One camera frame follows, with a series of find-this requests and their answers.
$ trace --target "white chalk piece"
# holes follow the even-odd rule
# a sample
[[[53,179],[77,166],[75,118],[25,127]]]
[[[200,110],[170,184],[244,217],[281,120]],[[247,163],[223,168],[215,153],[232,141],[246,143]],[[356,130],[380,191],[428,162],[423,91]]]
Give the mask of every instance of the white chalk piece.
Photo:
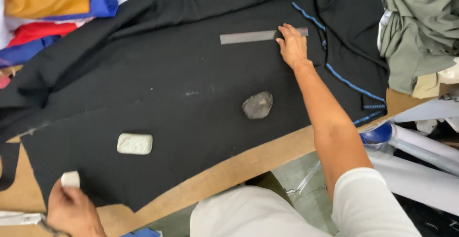
[[[80,188],[80,175],[77,171],[66,172],[60,178],[62,187]]]
[[[117,150],[122,154],[149,154],[152,146],[152,135],[123,133],[119,135]]]

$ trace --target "person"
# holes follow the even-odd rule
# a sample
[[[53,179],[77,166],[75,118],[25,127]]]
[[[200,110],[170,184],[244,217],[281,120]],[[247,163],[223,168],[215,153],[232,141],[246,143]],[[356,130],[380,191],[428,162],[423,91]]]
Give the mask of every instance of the person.
[[[421,236],[373,168],[359,133],[307,58],[306,37],[279,27],[280,53],[292,68],[314,129],[314,144],[333,201],[341,237]],[[106,236],[94,205],[58,180],[49,196],[48,223],[73,237]],[[309,225],[283,198],[255,186],[235,187],[200,201],[190,220],[191,237],[329,237]]]

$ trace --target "rock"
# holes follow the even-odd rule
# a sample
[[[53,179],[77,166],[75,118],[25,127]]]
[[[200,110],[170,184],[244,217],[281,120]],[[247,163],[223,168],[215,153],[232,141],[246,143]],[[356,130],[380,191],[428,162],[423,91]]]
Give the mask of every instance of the rock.
[[[249,97],[242,104],[242,110],[249,119],[262,119],[267,117],[272,106],[273,95],[268,91],[263,91]]]

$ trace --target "metal ruler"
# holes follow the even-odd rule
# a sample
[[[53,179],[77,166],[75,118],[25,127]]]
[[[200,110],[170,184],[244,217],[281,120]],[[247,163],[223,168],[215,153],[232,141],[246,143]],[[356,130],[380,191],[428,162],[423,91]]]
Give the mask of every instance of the metal ruler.
[[[300,31],[302,36],[308,36],[307,28],[297,28]],[[248,32],[248,33],[237,33],[237,34],[227,34],[220,35],[220,43],[224,44],[234,44],[234,43],[247,43],[247,42],[256,42],[256,41],[267,41],[274,40],[276,38],[284,38],[282,33],[279,30],[270,30],[270,31],[257,31],[257,32]]]

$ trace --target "blue stitching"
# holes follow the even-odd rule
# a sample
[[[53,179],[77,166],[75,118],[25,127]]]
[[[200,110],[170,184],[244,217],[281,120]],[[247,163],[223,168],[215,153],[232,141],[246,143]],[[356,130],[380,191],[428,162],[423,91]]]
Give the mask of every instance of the blue stitching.
[[[358,87],[358,86],[355,86],[353,85],[351,82],[347,81],[346,79],[344,79],[341,75],[339,75],[332,67],[330,64],[327,63],[327,68],[332,72],[333,75],[335,75],[335,77],[337,77],[339,80],[341,80],[342,82],[346,83],[348,86],[350,86],[352,89],[354,90],[357,90],[359,91],[360,93],[363,93],[363,94],[366,94],[368,95],[369,97],[373,98],[373,99],[376,99],[376,100],[379,100],[381,102],[384,103],[384,105],[386,105],[386,101],[384,99],[382,99],[381,97],[377,97],[375,96],[374,94],[371,94],[370,92],[366,91],[366,90],[363,90],[362,88]]]
[[[322,30],[326,31],[326,30],[325,30],[325,27],[324,27],[321,23],[319,23],[315,17],[309,16],[309,15],[308,15],[302,8],[300,8],[296,3],[292,2],[291,4],[293,5],[293,7],[294,7],[295,9],[297,9],[298,11],[301,11],[301,13],[303,14],[303,16],[304,16],[305,18],[311,19],[318,27],[320,27]]]
[[[380,113],[381,113],[381,111],[372,113],[372,114],[368,115],[367,117],[358,119],[357,121],[355,121],[355,122],[353,122],[353,123],[354,123],[354,125],[355,125],[355,124],[359,124],[359,123],[361,123],[362,121],[369,120],[369,119],[371,119],[372,117],[375,117],[375,116],[379,115]]]
[[[386,105],[378,104],[378,105],[364,105],[364,109],[377,109],[377,108],[386,108]]]

